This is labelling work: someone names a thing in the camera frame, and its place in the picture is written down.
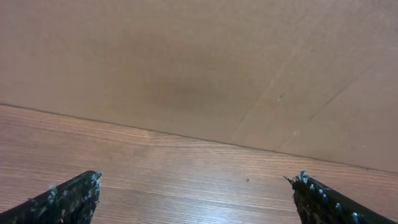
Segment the wood grain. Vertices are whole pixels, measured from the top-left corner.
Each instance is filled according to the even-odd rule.
[[[300,223],[302,169],[398,221],[395,173],[0,105],[0,212],[101,170],[93,223]]]

